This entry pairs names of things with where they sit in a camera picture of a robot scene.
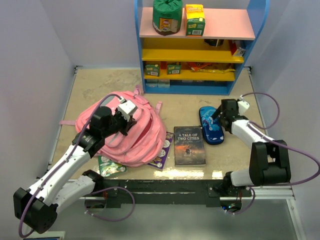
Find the blue dinosaur pencil case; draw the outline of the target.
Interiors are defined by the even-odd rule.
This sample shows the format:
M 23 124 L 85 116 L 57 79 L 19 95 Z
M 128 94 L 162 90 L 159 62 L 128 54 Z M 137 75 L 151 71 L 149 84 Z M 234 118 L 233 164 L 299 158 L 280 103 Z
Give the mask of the blue dinosaur pencil case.
M 224 132 L 217 118 L 212 115 L 216 109 L 212 106 L 203 106 L 199 109 L 199 119 L 204 141 L 209 145 L 219 145 L 224 141 Z

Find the pink student backpack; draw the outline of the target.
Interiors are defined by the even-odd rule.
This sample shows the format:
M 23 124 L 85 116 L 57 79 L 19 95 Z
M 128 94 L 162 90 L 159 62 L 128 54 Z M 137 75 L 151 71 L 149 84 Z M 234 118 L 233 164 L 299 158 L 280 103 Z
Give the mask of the pink student backpack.
M 127 167 L 148 164 L 157 157 L 164 146 L 166 127 L 159 116 L 162 103 L 159 102 L 156 108 L 153 108 L 138 86 L 134 91 L 114 91 L 84 110 L 75 121 L 62 120 L 60 123 L 74 125 L 78 134 L 97 106 L 108 107 L 115 112 L 116 107 L 127 100 L 131 100 L 137 106 L 133 115 L 137 123 L 127 135 L 118 132 L 107 137 L 95 155 L 107 157 Z

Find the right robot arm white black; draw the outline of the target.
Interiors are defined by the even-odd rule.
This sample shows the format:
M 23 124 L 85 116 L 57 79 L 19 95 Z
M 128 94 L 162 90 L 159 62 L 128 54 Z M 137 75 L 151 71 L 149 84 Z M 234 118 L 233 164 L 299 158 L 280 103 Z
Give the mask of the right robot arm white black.
M 286 142 L 266 140 L 261 131 L 251 129 L 250 121 L 243 115 L 249 106 L 244 100 L 223 99 L 212 115 L 227 132 L 241 139 L 250 148 L 249 167 L 227 172 L 222 183 L 212 188 L 221 195 L 233 197 L 247 186 L 285 184 L 291 180 Z

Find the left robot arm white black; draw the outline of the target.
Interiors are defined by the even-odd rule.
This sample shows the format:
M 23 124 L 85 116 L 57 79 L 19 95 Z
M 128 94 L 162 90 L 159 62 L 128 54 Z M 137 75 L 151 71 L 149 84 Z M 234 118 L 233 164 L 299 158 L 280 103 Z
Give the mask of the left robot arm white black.
M 20 238 L 46 232 L 64 207 L 83 195 L 99 196 L 103 192 L 102 177 L 92 170 L 81 175 L 73 186 L 64 188 L 64 185 L 103 147 L 107 137 L 128 133 L 136 124 L 133 117 L 136 110 L 130 101 L 119 104 L 115 111 L 97 106 L 57 164 L 28 189 L 20 187 L 15 191 L 13 206 L 19 219 Z

